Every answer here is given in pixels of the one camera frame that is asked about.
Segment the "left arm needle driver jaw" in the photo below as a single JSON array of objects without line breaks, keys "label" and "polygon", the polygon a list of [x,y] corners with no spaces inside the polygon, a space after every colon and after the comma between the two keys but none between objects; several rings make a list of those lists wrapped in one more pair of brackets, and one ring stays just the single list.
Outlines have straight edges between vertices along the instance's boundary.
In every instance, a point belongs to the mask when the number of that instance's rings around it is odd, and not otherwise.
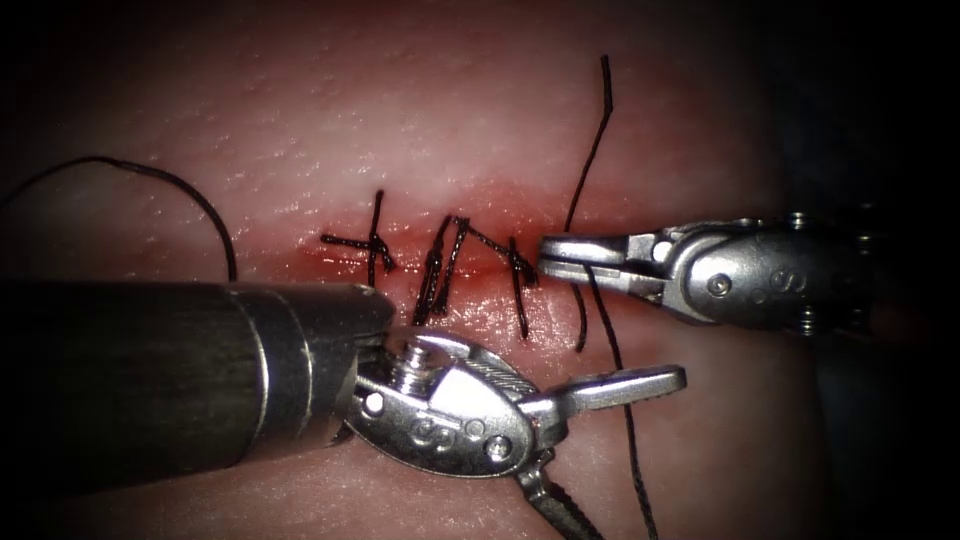
[{"label": "left arm needle driver jaw", "polygon": [[603,539],[603,535],[572,497],[549,478],[546,467],[554,458],[553,449],[537,451],[517,472],[516,481],[528,504],[564,539]]},{"label": "left arm needle driver jaw", "polygon": [[573,417],[664,397],[686,387],[686,370],[678,365],[624,369],[572,378],[551,391],[551,405],[560,417]]}]

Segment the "left arm needle driver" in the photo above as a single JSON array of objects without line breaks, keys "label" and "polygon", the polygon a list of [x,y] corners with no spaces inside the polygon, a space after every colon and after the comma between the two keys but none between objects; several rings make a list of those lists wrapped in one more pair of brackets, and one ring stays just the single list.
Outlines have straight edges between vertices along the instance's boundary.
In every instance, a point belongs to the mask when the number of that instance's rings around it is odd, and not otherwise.
[{"label": "left arm needle driver", "polygon": [[450,477],[512,476],[569,434],[547,395],[450,332],[395,327],[361,351],[347,426],[381,453]]}]

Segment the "right arm needle driver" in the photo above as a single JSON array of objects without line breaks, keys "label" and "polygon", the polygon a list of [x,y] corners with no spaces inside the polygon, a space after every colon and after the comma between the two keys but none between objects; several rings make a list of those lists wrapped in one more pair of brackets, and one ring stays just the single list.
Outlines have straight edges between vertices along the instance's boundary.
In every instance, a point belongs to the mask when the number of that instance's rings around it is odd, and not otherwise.
[{"label": "right arm needle driver", "polygon": [[629,293],[691,324],[863,333],[880,235],[805,212],[631,236]]}]

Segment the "right arm needle driver jaw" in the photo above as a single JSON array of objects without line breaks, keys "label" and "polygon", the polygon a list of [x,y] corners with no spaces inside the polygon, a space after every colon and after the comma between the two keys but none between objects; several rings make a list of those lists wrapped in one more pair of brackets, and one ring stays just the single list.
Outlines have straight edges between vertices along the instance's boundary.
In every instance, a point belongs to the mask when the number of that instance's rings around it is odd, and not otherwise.
[{"label": "right arm needle driver jaw", "polygon": [[560,281],[578,285],[594,282],[600,289],[655,303],[660,302],[666,285],[662,278],[585,263],[542,259],[538,262],[538,269],[543,275]]},{"label": "right arm needle driver jaw", "polygon": [[539,258],[573,263],[613,265],[623,263],[628,255],[629,237],[557,234],[544,236],[539,244]]}]

